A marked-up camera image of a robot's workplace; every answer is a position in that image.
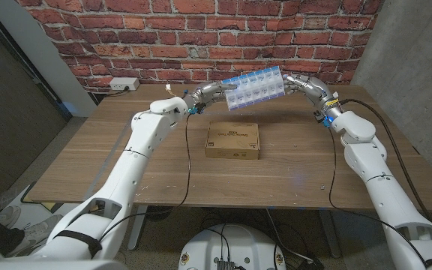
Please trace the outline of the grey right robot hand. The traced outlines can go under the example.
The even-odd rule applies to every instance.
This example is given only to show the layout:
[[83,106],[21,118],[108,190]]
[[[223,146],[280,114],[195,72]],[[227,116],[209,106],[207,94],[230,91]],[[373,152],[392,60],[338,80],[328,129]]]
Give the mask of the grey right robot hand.
[[288,95],[303,92],[314,108],[324,116],[335,119],[343,113],[338,99],[329,87],[316,77],[301,74],[283,75],[283,84]]

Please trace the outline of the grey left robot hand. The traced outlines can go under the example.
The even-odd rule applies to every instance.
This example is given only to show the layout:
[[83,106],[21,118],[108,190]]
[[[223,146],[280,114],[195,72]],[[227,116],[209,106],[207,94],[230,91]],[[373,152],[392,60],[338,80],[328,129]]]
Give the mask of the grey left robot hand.
[[196,89],[183,97],[191,114],[202,114],[206,107],[226,100],[225,91],[237,88],[235,84],[225,84],[221,81],[202,83]]

